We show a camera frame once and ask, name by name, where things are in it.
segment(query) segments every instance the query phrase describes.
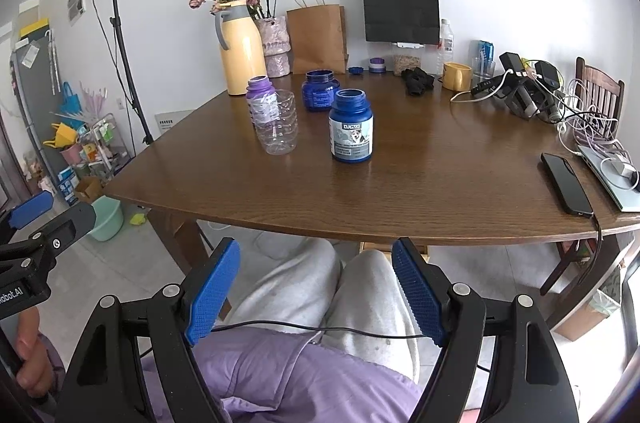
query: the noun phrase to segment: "finger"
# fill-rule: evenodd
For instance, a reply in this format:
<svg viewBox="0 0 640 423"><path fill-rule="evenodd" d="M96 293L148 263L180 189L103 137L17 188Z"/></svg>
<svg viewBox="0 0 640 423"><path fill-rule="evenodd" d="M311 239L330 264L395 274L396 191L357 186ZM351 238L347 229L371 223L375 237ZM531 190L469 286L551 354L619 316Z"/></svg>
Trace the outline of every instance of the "finger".
<svg viewBox="0 0 640 423"><path fill-rule="evenodd" d="M27 394L32 398L40 398L51 390L53 386L53 367L49 360L47 360L47 366L45 367L42 376L36 383L36 385L27 391Z"/></svg>
<svg viewBox="0 0 640 423"><path fill-rule="evenodd" d="M37 307L25 309L18 317L18 334L15 347L18 355L28 360L38 342L38 328L40 327L40 313Z"/></svg>
<svg viewBox="0 0 640 423"><path fill-rule="evenodd" d="M49 363L47 349L44 344L38 340L33 347L31 358L24 362L18 372L18 376L16 376L18 384L27 391L33 389L44 373L47 363Z"/></svg>

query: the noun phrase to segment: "yellow thermos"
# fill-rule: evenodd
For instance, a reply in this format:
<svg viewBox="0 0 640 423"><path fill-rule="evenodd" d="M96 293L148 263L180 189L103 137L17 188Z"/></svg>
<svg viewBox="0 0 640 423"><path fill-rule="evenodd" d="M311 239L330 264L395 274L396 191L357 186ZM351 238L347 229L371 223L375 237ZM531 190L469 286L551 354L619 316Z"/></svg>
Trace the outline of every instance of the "yellow thermos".
<svg viewBox="0 0 640 423"><path fill-rule="evenodd" d="M216 15L226 88L231 96L246 93L250 78L267 74L260 32L249 15L246 0L222 4Z"/></svg>

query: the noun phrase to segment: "purple and white container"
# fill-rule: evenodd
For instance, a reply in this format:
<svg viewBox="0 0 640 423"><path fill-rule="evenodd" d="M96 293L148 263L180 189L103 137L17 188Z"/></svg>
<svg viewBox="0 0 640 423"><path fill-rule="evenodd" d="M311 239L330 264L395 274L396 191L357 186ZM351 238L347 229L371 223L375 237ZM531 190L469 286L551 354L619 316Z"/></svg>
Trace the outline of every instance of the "purple and white container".
<svg viewBox="0 0 640 423"><path fill-rule="evenodd" d="M369 60L369 72L386 72L384 58L372 58Z"/></svg>
<svg viewBox="0 0 640 423"><path fill-rule="evenodd" d="M276 89L268 76L254 76L246 88L246 102L252 123L265 124L278 117Z"/></svg>

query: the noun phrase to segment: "blue pill bottle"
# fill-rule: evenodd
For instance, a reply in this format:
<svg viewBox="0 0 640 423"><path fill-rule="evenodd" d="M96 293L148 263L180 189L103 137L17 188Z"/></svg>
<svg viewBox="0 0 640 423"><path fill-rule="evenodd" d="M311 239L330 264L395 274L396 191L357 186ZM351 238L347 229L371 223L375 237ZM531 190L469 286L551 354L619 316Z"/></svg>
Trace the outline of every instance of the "blue pill bottle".
<svg viewBox="0 0 640 423"><path fill-rule="evenodd" d="M344 88L335 93L329 113L331 154L344 163L359 163L373 151L373 112L363 90Z"/></svg>
<svg viewBox="0 0 640 423"><path fill-rule="evenodd" d="M335 80L332 70L310 70L302 84L302 101L307 110L329 110L338 89L340 82Z"/></svg>

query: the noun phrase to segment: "clear plastic bottle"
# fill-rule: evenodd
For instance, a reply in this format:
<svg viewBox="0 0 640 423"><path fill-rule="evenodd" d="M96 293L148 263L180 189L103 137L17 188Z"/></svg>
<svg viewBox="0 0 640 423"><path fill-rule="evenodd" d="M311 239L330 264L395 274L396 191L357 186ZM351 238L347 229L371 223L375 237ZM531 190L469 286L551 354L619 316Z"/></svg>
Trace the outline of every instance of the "clear plastic bottle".
<svg viewBox="0 0 640 423"><path fill-rule="evenodd" d="M438 67L436 74L442 76L444 64L453 62L453 31L449 20L443 18L440 24L440 44L438 45Z"/></svg>

